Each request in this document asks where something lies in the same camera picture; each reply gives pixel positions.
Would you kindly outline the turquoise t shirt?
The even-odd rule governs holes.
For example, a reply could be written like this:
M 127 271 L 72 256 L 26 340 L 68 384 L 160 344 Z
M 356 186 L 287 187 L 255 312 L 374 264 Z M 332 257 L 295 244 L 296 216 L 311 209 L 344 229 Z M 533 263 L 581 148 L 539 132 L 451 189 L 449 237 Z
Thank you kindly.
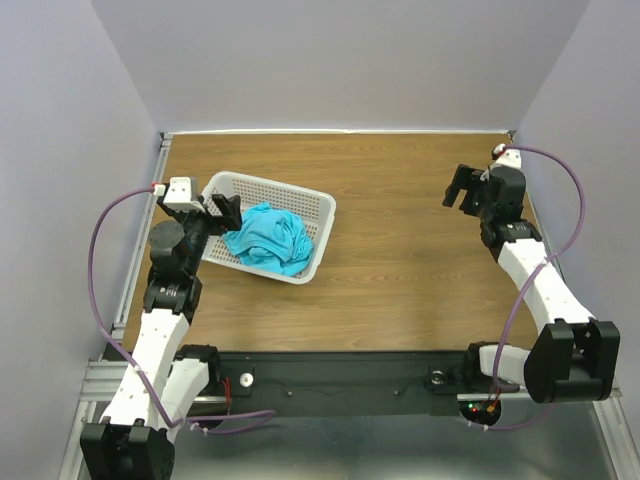
M 242 265 L 288 277 L 301 273 L 314 251 L 302 218 L 268 202 L 247 209 L 241 229 L 222 239 Z

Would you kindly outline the white plastic basket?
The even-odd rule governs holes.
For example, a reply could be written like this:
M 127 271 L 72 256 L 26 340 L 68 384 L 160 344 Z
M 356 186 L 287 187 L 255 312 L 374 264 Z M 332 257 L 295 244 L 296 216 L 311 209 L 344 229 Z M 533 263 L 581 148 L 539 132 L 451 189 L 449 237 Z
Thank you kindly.
M 267 202 L 276 209 L 284 209 L 300 216 L 313 243 L 313 251 L 304 270 L 295 276 L 286 276 L 242 264 L 229 252 L 222 238 L 212 236 L 202 257 L 204 261 L 293 285 L 303 285 L 314 278 L 335 219 L 336 201 L 331 195 L 231 171 L 221 171 L 211 177 L 203 195 L 208 197 L 212 194 L 239 196 L 242 211 Z

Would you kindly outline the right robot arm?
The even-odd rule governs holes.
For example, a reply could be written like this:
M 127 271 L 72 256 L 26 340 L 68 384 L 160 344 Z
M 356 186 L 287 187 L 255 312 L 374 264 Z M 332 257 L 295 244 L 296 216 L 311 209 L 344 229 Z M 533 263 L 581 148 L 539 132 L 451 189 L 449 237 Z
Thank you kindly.
M 461 164 L 443 204 L 480 221 L 480 236 L 509 275 L 538 330 L 529 350 L 507 343 L 472 343 L 465 358 L 468 377 L 490 377 L 500 390 L 527 390 L 537 403 L 601 401 L 613 387 L 620 332 L 599 321 L 573 295 L 548 258 L 534 224 L 522 216 L 524 174 L 498 166 L 482 171 Z

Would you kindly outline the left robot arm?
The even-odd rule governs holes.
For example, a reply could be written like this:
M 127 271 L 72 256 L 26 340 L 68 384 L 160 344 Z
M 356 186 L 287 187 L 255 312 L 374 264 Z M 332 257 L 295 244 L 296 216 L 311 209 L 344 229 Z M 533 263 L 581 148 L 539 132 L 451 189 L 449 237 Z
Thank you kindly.
M 151 267 L 128 366 L 101 419 L 84 426 L 80 447 L 93 479 L 168 479 L 175 439 L 196 396 L 220 382 L 220 355 L 208 345 L 182 345 L 199 304 L 197 271 L 212 236 L 242 226 L 241 199 L 196 197 L 184 210 L 163 196 L 168 220 L 148 236 Z

